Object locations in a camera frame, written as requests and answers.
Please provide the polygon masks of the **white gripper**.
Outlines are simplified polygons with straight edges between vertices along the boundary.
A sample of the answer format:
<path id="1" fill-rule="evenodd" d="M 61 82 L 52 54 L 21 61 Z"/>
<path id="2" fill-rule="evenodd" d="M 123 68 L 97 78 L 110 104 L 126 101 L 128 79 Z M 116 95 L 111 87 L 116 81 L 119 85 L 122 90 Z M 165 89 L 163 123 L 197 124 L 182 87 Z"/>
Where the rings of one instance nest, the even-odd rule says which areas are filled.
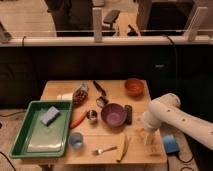
<path id="1" fill-rule="evenodd" d="M 144 145 L 152 145 L 156 138 L 156 134 L 154 132 L 160 128 L 162 122 L 149 111 L 145 111 L 141 114 L 140 122 L 145 130 Z"/>

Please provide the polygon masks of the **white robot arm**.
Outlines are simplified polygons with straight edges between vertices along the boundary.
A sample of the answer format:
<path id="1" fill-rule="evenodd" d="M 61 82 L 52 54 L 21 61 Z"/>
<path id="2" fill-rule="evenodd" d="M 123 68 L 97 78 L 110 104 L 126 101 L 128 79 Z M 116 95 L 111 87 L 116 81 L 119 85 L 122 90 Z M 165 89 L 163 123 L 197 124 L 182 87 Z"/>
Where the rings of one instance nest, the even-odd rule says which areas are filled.
<path id="1" fill-rule="evenodd" d="M 167 93 L 148 103 L 140 121 L 144 130 L 154 133 L 163 122 L 176 127 L 213 151 L 213 123 L 194 117 L 179 109 L 181 101 Z"/>

